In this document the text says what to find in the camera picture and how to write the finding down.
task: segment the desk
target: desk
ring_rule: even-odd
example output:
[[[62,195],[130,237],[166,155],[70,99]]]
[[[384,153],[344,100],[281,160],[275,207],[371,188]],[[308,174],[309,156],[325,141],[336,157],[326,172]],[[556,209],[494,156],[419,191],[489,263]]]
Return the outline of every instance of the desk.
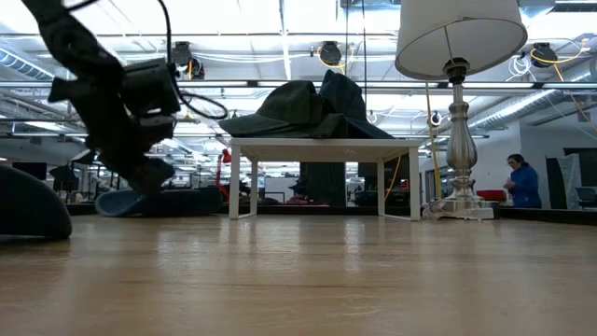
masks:
[[[229,217],[240,219],[257,214],[257,166],[267,161],[298,162],[377,162],[378,181],[384,180],[383,167],[387,161],[409,154],[410,162],[410,220],[419,220],[421,200],[419,190],[419,141],[368,139],[260,139],[234,138],[232,147]],[[239,179],[241,154],[251,164],[251,207],[248,215],[239,216]],[[385,214],[385,188],[378,188],[378,215]]]

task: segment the woman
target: woman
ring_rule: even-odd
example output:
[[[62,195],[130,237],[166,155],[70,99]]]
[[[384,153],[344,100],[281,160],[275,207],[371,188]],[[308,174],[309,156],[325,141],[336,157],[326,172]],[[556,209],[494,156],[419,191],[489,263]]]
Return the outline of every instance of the woman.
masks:
[[[514,207],[540,209],[539,177],[535,169],[524,160],[521,154],[510,155],[507,163],[514,172],[504,188],[508,189],[514,197]]]

